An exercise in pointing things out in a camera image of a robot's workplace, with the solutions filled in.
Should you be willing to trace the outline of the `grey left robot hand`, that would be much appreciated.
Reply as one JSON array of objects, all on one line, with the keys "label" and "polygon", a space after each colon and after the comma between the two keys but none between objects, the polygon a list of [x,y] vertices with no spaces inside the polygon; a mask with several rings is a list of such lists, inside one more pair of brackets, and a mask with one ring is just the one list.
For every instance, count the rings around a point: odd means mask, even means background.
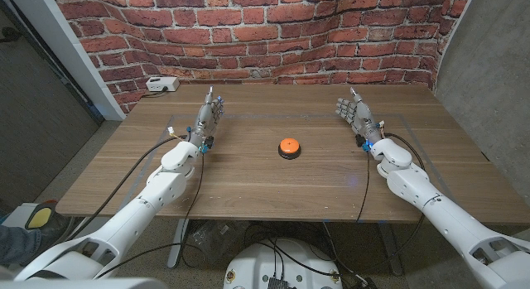
[{"label": "grey left robot hand", "polygon": [[195,124],[190,131],[189,142],[200,147],[203,142],[213,137],[219,120],[224,113],[224,101],[220,96],[214,96],[214,87],[210,86],[205,96],[205,102],[200,107]]}]

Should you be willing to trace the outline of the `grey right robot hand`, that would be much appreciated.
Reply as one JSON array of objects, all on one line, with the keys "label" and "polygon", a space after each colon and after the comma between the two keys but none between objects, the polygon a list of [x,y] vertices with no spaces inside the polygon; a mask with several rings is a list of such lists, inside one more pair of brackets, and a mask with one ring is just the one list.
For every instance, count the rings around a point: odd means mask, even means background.
[{"label": "grey right robot hand", "polygon": [[382,139],[378,124],[361,95],[353,87],[349,91],[352,98],[338,98],[335,113],[351,126],[357,140],[373,145]]}]

